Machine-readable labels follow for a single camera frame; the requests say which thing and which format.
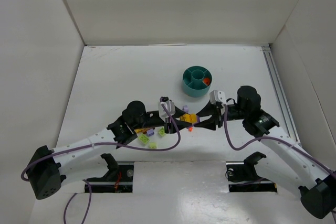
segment teal bowl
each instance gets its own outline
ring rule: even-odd
[[[182,88],[190,97],[202,97],[210,89],[212,75],[206,68],[193,66],[183,73]]]

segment purple lego brick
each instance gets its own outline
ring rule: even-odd
[[[148,136],[152,136],[152,135],[154,135],[154,130],[153,129],[149,129],[149,130],[147,130],[147,135]]]
[[[187,106],[187,105],[184,105],[184,106],[182,107],[182,110],[183,110],[183,112],[185,112],[185,113],[189,113],[189,109],[188,109],[188,106]]]

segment white backdrop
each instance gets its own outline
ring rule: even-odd
[[[90,45],[273,42],[298,0],[66,0]]]
[[[20,173],[54,146],[83,43],[62,0],[0,0],[0,216],[27,223],[35,196]]]
[[[336,0],[300,0],[272,46],[304,148],[336,168]]]

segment screw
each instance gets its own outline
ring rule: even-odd
[[[127,170],[126,174],[128,177],[133,177],[133,170]]]
[[[229,177],[232,177],[232,176],[234,175],[234,173],[233,173],[233,169],[232,169],[232,168],[230,168],[229,170],[227,170],[227,175],[228,175]]]

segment orange object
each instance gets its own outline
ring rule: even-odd
[[[207,86],[210,85],[210,79],[209,78],[204,78],[203,83],[206,84]]]
[[[154,129],[154,128],[143,128],[143,129],[137,129],[137,130],[134,130],[136,133],[146,133],[147,130],[150,130],[150,129]]]

